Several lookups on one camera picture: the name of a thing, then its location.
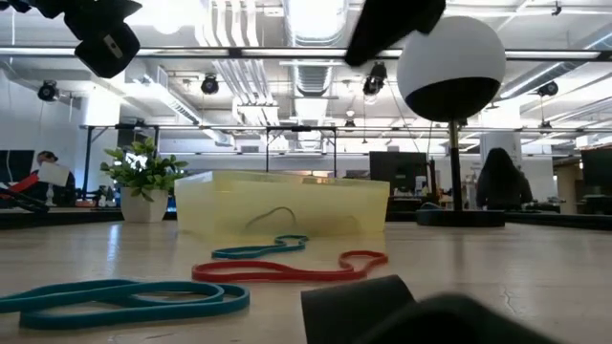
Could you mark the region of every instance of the green leaves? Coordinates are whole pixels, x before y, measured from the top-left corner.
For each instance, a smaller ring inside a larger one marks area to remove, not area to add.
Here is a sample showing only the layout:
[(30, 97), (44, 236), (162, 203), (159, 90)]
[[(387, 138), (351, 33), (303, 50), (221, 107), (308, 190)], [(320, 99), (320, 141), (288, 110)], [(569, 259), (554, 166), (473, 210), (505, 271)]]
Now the green leaves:
[(131, 146), (126, 147), (126, 150), (131, 150), (138, 156), (136, 162), (127, 160), (121, 148), (105, 149), (104, 152), (113, 157), (115, 161), (121, 161), (121, 165), (103, 162), (100, 164), (100, 171), (122, 186), (133, 187), (132, 196), (134, 197), (142, 195), (143, 198), (152, 202), (153, 199), (148, 191), (170, 190), (174, 187), (174, 181), (185, 175), (181, 170), (187, 166), (187, 162), (177, 161), (173, 155), (169, 158), (161, 158), (157, 154), (155, 141), (152, 138), (148, 138), (144, 143), (133, 142)]

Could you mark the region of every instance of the wooden table surface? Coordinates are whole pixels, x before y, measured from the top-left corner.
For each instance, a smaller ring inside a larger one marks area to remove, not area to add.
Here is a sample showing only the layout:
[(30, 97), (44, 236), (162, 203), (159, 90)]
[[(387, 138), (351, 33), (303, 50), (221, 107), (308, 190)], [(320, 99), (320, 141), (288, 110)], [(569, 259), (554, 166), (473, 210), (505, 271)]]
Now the wooden table surface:
[[(208, 261), (213, 248), (227, 245), (178, 234), (173, 222), (5, 230), (0, 232), (0, 294), (114, 277), (186, 280), (193, 264)], [(393, 224), (383, 236), (315, 238), (305, 251), (270, 260), (335, 269), (338, 254), (346, 249), (383, 247), (390, 263), (373, 276), (397, 273), (417, 298), (460, 291), (562, 341), (612, 343), (612, 236), (606, 232), (513, 224), (502, 230)], [(252, 301), (246, 311), (76, 332), (19, 329), (16, 313), (2, 314), (0, 342), (305, 343), (299, 292), (321, 286), (249, 284)]]

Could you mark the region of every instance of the black lamp base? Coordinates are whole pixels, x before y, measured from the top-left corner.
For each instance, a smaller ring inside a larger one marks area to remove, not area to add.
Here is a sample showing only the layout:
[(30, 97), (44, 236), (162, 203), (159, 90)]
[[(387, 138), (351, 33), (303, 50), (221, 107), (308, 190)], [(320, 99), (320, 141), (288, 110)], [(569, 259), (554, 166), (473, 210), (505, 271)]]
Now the black lamp base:
[(417, 224), (420, 226), (502, 227), (506, 225), (506, 214), (503, 211), (493, 210), (417, 210)]

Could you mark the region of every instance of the computer monitor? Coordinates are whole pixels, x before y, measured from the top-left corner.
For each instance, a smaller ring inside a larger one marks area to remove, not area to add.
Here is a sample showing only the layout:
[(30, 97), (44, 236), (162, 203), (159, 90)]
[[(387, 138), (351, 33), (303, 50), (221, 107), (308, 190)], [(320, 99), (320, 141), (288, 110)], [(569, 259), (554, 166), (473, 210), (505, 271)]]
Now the computer monitor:
[(427, 176), (427, 154), (370, 152), (370, 179), (389, 182), (389, 194), (395, 188), (414, 192), (417, 176)]
[(17, 183), (32, 172), (33, 150), (0, 150), (0, 183)]
[(612, 186), (612, 149), (581, 151), (582, 177), (588, 186)]

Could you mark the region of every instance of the red rubber band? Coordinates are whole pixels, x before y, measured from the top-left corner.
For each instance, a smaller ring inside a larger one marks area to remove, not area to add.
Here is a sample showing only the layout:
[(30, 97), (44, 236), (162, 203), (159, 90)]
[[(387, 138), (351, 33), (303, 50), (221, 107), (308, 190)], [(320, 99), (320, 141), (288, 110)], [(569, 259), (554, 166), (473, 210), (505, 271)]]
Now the red rubber band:
[[(370, 260), (361, 270), (355, 270), (348, 262), (351, 257), (370, 257)], [(338, 258), (341, 267), (336, 271), (314, 271), (295, 269), (286, 265), (262, 261), (223, 261), (196, 265), (191, 269), (191, 278), (194, 281), (227, 283), (227, 282), (335, 282), (353, 281), (364, 278), (373, 268), (386, 264), (389, 257), (380, 252), (368, 250), (353, 250), (344, 252)], [(213, 273), (218, 269), (269, 269), (270, 272), (236, 272)]]

